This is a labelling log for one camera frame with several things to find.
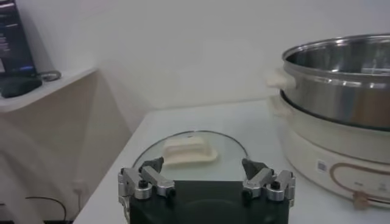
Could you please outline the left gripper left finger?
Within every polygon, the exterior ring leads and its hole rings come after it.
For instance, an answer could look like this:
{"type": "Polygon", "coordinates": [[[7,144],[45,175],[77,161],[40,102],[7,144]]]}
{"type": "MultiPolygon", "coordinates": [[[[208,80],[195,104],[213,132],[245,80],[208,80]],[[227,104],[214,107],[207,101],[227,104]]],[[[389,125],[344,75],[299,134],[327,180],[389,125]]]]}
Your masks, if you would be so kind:
{"type": "Polygon", "coordinates": [[[163,157],[159,157],[144,161],[138,169],[121,168],[118,173],[119,198],[125,200],[133,196],[137,200],[148,200],[152,197],[153,190],[158,196],[168,200],[175,197],[175,182],[160,174],[164,161],[163,157]]]}

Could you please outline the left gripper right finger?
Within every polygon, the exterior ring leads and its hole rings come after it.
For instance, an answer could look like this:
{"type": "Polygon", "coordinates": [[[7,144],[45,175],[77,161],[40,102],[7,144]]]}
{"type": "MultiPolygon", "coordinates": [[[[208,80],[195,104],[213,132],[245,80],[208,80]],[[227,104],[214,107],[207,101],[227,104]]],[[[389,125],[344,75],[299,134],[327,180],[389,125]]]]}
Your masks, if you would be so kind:
{"type": "Polygon", "coordinates": [[[244,158],[241,164],[246,173],[243,181],[242,197],[245,202],[260,198],[265,194],[270,201],[294,202],[296,192],[296,177],[288,170],[276,173],[265,163],[244,158]]]}

